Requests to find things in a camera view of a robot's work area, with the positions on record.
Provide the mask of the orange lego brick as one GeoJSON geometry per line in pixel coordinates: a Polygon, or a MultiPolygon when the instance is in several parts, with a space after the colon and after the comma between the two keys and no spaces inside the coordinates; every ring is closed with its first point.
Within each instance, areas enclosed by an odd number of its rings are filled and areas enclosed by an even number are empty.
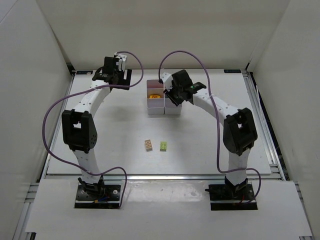
{"type": "Polygon", "coordinates": [[[153,94],[153,99],[158,99],[158,98],[161,98],[161,96],[158,94],[153,94]]]}

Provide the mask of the red curved lego brick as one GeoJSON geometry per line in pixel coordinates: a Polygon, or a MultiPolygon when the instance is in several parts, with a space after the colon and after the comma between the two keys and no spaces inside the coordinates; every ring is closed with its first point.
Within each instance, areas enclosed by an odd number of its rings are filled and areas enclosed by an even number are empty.
{"type": "Polygon", "coordinates": [[[147,89],[162,89],[163,85],[162,84],[150,84],[147,86],[147,89]]]}

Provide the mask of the light green lego brick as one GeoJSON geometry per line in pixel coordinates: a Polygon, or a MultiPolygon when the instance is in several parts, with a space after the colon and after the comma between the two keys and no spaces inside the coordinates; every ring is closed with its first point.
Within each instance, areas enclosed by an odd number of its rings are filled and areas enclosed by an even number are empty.
{"type": "Polygon", "coordinates": [[[167,142],[166,142],[166,141],[161,141],[161,142],[160,142],[159,150],[160,150],[161,152],[166,152],[166,151],[167,151],[167,147],[168,147],[168,145],[167,145],[167,142]]]}

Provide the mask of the cream lego brick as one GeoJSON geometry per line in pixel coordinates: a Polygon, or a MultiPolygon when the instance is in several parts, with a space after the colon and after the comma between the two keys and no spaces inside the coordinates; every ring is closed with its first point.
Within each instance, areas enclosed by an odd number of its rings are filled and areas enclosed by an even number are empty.
{"type": "Polygon", "coordinates": [[[144,141],[144,146],[145,146],[145,150],[146,150],[147,152],[153,150],[153,146],[152,146],[152,143],[151,143],[151,140],[150,140],[150,139],[147,139],[147,140],[144,141]]]}

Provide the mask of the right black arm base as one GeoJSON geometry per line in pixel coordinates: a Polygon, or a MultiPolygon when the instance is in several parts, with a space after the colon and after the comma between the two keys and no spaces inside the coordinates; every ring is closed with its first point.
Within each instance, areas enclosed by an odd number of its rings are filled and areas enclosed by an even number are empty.
{"type": "Polygon", "coordinates": [[[211,211],[258,210],[252,184],[248,184],[237,193],[233,193],[225,184],[209,184],[205,191],[209,193],[211,211]]]}

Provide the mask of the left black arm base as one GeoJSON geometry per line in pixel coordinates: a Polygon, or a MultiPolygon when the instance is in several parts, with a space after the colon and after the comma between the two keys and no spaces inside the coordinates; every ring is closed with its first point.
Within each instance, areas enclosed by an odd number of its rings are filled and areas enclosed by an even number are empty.
{"type": "Polygon", "coordinates": [[[121,202],[120,184],[107,184],[99,194],[88,194],[79,183],[75,201],[75,209],[118,209],[121,202]]]}

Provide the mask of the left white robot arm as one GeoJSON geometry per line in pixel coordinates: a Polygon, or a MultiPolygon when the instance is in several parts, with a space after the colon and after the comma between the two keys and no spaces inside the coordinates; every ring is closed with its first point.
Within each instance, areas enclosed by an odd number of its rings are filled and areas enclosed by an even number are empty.
{"type": "Polygon", "coordinates": [[[97,198],[103,194],[105,185],[94,152],[98,140],[94,116],[113,89],[109,85],[121,85],[125,90],[129,89],[132,70],[129,69],[128,77],[125,77],[126,60],[127,56],[119,53],[105,57],[104,65],[92,77],[91,91],[85,93],[74,108],[64,110],[61,115],[63,141],[83,168],[79,182],[87,194],[97,198]]]}

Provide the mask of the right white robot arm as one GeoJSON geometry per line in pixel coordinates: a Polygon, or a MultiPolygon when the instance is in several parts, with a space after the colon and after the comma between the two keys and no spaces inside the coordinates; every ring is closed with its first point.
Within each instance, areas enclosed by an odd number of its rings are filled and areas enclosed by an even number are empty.
{"type": "Polygon", "coordinates": [[[217,130],[222,127],[222,141],[228,150],[228,170],[217,169],[225,174],[224,183],[233,194],[240,192],[248,184],[246,169],[248,158],[258,133],[251,110],[239,109],[227,104],[209,92],[201,82],[193,83],[185,69],[174,74],[163,73],[159,80],[164,86],[164,94],[179,106],[189,102],[217,120],[217,130]]]}

